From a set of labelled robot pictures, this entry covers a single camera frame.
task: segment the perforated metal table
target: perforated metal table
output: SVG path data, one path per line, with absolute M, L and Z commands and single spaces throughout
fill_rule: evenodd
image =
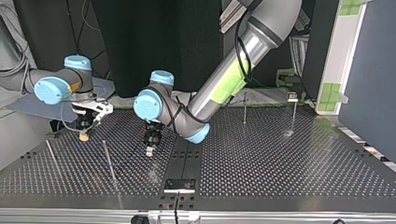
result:
M 396 174 L 310 108 L 295 119 L 289 107 L 250 108 L 247 124 L 243 113 L 220 110 L 201 145 L 165 130 L 149 158 L 143 121 L 116 110 L 87 143 L 50 140 L 56 160 L 43 143 L 2 170 L 0 207 L 396 213 Z M 165 194 L 166 179 L 194 179 L 195 193 Z

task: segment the gray panel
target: gray panel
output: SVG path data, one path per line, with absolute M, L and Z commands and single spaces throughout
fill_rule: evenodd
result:
M 242 117 L 212 119 L 194 210 L 396 212 L 396 174 L 328 120 L 299 108 L 293 122 L 288 107 Z
M 367 4 L 358 45 L 346 85 L 347 105 L 339 119 L 348 129 L 396 161 L 394 98 L 396 1 Z
M 318 98 L 339 2 L 340 0 L 317 0 L 315 3 L 303 71 L 303 83 L 314 99 Z
M 157 209 L 177 136 L 164 131 L 161 146 L 149 158 L 144 131 L 144 121 L 134 111 L 116 110 L 89 142 L 78 141 L 78 134 L 70 132 L 51 140 L 56 161 L 41 145 L 0 173 L 0 207 Z M 117 184 L 103 140 L 115 164 Z
M 115 91 L 114 83 L 109 80 L 93 77 L 93 92 L 98 95 L 99 98 L 107 99 Z M 66 122 L 72 122 L 77 118 L 76 114 L 72 110 L 71 103 L 65 102 L 57 105 L 46 105 L 44 102 L 35 97 L 34 94 L 28 94 L 16 102 L 7 106 L 8 109 L 38 116 L 46 119 L 57 119 L 61 120 L 61 108 L 64 104 L 63 118 Z

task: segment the metal rod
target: metal rod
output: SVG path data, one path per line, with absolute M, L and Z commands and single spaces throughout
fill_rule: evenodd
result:
M 114 174 L 113 163 L 111 162 L 110 154 L 108 153 L 107 143 L 105 140 L 103 140 L 103 149 L 105 150 L 105 153 L 106 153 L 107 162 L 108 162 L 108 166 L 110 167 L 111 176 L 113 177 L 114 181 L 117 181 L 116 175 Z
M 296 110 L 297 110 L 297 102 L 294 103 L 294 109 L 293 109 L 293 121 L 296 118 Z
M 54 160 L 56 160 L 56 158 L 55 158 L 55 154 L 53 154 L 53 151 L 52 151 L 52 146 L 50 145 L 50 140 L 46 140 L 46 144 L 47 144 L 47 147 L 48 147 L 48 149 L 49 149 L 49 153 L 50 153 L 50 155 L 51 155 L 51 157 L 54 159 Z
M 248 107 L 247 107 L 247 94 L 245 93 L 245 99 L 244 99 L 244 124 L 247 123 L 247 112 L 248 112 Z

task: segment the metal bracket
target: metal bracket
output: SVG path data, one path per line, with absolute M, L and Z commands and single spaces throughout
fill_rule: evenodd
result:
M 162 224 L 161 218 L 158 214 L 148 215 L 149 224 Z
M 297 103 L 298 102 L 298 95 L 294 91 L 288 92 L 288 102 Z
M 191 212 L 187 224 L 201 224 L 201 217 L 198 212 Z
M 194 193 L 194 179 L 167 179 L 165 183 L 164 193 Z
M 339 102 L 341 102 L 342 104 L 347 104 L 348 101 L 349 98 L 347 98 L 347 96 L 345 96 L 343 93 L 340 92 Z
M 247 10 L 241 3 L 233 0 L 223 11 L 220 16 L 220 31 L 222 34 L 227 33 L 227 31 L 236 24 L 242 15 Z

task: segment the green label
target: green label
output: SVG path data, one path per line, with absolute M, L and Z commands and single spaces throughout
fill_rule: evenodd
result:
M 248 68 L 248 62 L 244 61 L 244 67 Z M 238 60 L 228 68 L 221 78 L 219 85 L 214 90 L 211 100 L 222 105 L 231 95 L 236 95 L 247 84 L 239 66 Z

